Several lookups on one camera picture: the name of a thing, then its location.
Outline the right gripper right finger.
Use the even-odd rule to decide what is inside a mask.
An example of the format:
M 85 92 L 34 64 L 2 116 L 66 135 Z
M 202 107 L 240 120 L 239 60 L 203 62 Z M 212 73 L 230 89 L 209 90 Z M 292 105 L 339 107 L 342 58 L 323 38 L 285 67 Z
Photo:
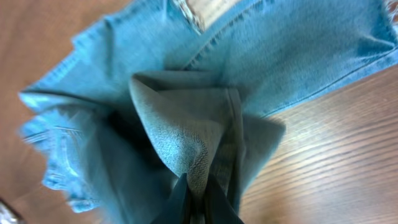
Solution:
M 203 203 L 206 224 L 243 224 L 213 175 L 208 177 Z

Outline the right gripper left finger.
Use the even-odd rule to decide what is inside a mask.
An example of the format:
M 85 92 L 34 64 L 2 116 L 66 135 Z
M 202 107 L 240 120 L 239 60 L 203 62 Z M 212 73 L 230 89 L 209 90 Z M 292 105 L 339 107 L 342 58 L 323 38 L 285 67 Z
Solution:
M 180 176 L 162 212 L 151 224 L 190 224 L 190 189 L 186 174 Z

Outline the light blue denim jeans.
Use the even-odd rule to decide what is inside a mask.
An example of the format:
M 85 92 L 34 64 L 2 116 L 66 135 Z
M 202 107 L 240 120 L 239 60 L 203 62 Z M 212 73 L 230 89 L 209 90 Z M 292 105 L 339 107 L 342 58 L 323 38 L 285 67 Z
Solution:
M 19 94 L 43 184 L 74 212 L 151 223 L 182 174 L 190 223 L 213 175 L 238 215 L 285 132 L 270 115 L 397 63 L 390 4 L 133 1 Z

